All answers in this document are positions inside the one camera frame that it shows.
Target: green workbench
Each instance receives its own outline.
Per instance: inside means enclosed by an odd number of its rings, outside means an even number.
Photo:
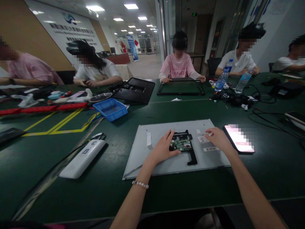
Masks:
[[[265,87],[261,82],[272,77],[279,77],[282,82],[285,79],[279,74],[261,73],[251,79],[249,84],[256,85],[262,91],[270,91],[272,87]],[[76,180],[57,178],[23,220],[55,223],[114,217],[131,187],[131,180],[122,181],[122,176],[138,125],[200,119],[211,119],[219,128],[226,124],[239,124],[247,131],[248,138],[254,142],[256,153],[241,155],[241,159],[269,200],[305,196],[305,153],[297,139],[251,121],[247,117],[251,111],[231,107],[222,101],[211,102],[209,97],[214,94],[214,90],[207,83],[204,84],[205,96],[157,96],[159,80],[153,81],[156,85],[148,105],[130,106],[127,115],[113,123],[104,119],[96,127],[93,134],[104,132],[107,135],[107,145],[84,174]],[[233,78],[228,81],[238,82]],[[61,86],[60,89],[77,92],[81,88],[68,85]],[[176,97],[182,101],[171,101]],[[255,107],[265,112],[285,113],[295,110],[304,114],[304,102],[303,93],[290,100],[278,99],[275,104],[259,102]],[[73,111],[52,115],[45,124],[47,126],[40,131],[48,130],[70,112]],[[46,115],[2,118],[1,129],[24,129]],[[285,127],[279,122],[279,117],[265,117]],[[86,111],[82,111],[64,127],[71,129],[75,126],[74,129],[78,129],[88,118]],[[258,117],[252,118],[265,123]],[[80,133],[21,137],[0,148],[1,220],[12,217],[24,194],[69,153],[88,129]],[[156,176],[151,178],[149,185],[143,213],[242,203],[231,167]]]

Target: blue plastic basket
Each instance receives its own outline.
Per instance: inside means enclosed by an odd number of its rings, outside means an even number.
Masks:
[[[112,98],[93,104],[93,106],[110,122],[128,113],[127,107],[123,103]]]

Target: plastic bottle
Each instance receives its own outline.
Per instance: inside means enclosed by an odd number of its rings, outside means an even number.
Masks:
[[[217,83],[215,85],[215,91],[222,91],[223,86],[225,85],[225,83],[228,79],[229,72],[232,69],[232,65],[233,65],[233,59],[230,59],[229,62],[226,64],[226,67],[223,70],[223,73],[217,80]]]
[[[249,79],[251,78],[253,73],[253,67],[249,67],[248,70],[246,70],[243,75],[241,76],[241,79],[238,83],[238,85],[235,88],[235,92],[237,94],[242,93],[242,91],[244,90],[245,86],[247,85]]]

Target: banner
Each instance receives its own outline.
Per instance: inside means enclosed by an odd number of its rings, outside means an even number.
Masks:
[[[130,34],[126,34],[126,37],[127,37],[127,40],[128,40],[128,44],[129,44],[129,47],[130,47],[130,52],[132,54],[133,60],[134,61],[139,60],[138,52],[137,52],[136,46],[135,46],[134,41],[133,41],[133,36],[130,35]]]
[[[104,51],[88,18],[33,0],[25,2],[76,70],[80,63],[66,50],[67,43],[85,39],[95,52]]]

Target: white shirt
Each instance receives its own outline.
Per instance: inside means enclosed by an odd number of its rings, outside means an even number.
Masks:
[[[236,57],[236,49],[232,50],[224,55],[218,68],[224,69],[226,64],[229,62],[230,59],[233,59],[233,66],[231,72],[240,72],[241,70],[249,67],[255,67],[256,64],[254,63],[252,56],[250,53],[246,53],[241,55],[239,60]]]
[[[114,63],[110,60],[102,58],[102,60],[106,63],[106,66],[103,67],[103,70],[98,70],[95,67],[80,65],[74,79],[83,79],[83,80],[93,80],[97,81],[94,77],[95,75],[100,75],[99,80],[106,80],[112,76],[121,76],[118,68]]]
[[[281,57],[274,63],[272,69],[274,71],[281,71],[289,67],[290,65],[305,65],[305,59],[300,58],[297,60],[293,60],[290,59],[289,57]]]

